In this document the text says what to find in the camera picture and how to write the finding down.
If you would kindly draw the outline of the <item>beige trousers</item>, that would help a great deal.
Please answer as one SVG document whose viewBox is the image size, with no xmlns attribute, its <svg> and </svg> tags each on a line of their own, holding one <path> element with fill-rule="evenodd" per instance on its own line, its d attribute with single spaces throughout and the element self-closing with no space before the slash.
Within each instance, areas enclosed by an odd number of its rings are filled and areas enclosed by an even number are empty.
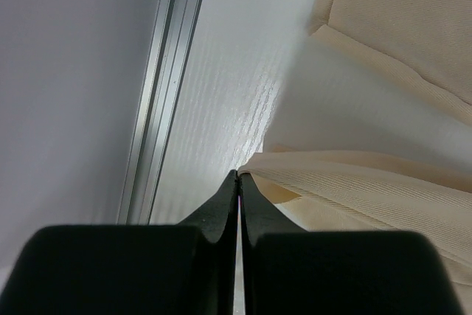
<svg viewBox="0 0 472 315">
<path fill-rule="evenodd" d="M 471 0 L 315 0 L 241 171 L 313 231 L 411 230 L 471 295 Z"/>
</svg>

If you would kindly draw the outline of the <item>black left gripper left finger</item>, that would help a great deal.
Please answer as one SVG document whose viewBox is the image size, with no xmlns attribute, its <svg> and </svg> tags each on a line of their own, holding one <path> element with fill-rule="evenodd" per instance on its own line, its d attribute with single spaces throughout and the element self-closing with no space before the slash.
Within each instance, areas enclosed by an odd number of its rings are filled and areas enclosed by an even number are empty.
<svg viewBox="0 0 472 315">
<path fill-rule="evenodd" d="M 238 182 L 175 225 L 63 225 L 24 245 L 3 314 L 230 314 Z"/>
</svg>

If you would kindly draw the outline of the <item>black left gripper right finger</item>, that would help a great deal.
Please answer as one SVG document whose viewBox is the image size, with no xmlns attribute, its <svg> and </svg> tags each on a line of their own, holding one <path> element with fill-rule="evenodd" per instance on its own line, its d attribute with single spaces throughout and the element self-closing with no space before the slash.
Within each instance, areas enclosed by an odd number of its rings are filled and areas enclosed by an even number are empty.
<svg viewBox="0 0 472 315">
<path fill-rule="evenodd" d="M 461 314 L 431 242 L 415 232 L 309 232 L 239 177 L 248 314 Z"/>
</svg>

